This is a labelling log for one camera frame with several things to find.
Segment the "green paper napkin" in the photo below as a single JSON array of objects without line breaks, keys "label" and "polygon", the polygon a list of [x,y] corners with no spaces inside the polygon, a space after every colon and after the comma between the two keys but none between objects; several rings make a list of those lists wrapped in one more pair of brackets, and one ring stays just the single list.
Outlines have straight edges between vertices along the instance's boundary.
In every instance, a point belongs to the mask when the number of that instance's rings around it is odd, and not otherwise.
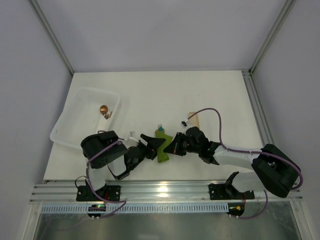
[{"label": "green paper napkin", "polygon": [[164,128],[161,130],[157,129],[155,131],[155,137],[157,139],[165,139],[165,142],[157,149],[157,162],[164,163],[170,159],[168,154],[164,152],[164,149],[172,142],[173,137],[167,135]]}]

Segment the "iridescent metal fork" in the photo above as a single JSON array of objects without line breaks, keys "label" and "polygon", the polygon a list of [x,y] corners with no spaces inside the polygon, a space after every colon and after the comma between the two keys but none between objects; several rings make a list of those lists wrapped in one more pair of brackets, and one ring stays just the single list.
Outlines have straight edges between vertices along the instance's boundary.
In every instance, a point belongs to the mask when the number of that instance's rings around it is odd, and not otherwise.
[{"label": "iridescent metal fork", "polygon": [[158,126],[157,126],[157,131],[158,132],[162,132],[164,129],[163,129],[163,126],[162,126],[162,124],[159,124]]}]

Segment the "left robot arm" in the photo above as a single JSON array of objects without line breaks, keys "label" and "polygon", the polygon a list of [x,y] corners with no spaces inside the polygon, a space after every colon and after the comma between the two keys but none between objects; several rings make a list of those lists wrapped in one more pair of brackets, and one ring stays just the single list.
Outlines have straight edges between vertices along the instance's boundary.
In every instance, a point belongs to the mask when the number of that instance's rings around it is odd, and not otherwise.
[{"label": "left robot arm", "polygon": [[141,134],[141,140],[127,148],[123,140],[112,131],[101,131],[86,137],[80,144],[86,162],[85,185],[77,188],[76,201],[120,202],[121,187],[107,185],[105,169],[109,169],[115,180],[123,180],[130,175],[143,160],[154,160],[157,150],[166,142],[165,138]]}]

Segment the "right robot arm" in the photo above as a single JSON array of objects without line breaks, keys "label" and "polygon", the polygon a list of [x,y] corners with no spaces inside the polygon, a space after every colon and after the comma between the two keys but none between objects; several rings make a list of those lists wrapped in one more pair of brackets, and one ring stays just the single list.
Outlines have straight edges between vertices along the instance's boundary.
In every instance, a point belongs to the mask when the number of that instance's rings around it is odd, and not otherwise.
[{"label": "right robot arm", "polygon": [[261,149],[232,150],[219,142],[208,140],[196,126],[178,132],[163,151],[177,156],[193,153],[207,164],[248,169],[249,172],[233,172],[216,190],[230,199],[247,191],[269,191],[277,197],[286,198],[300,173],[300,168],[272,144]]}]

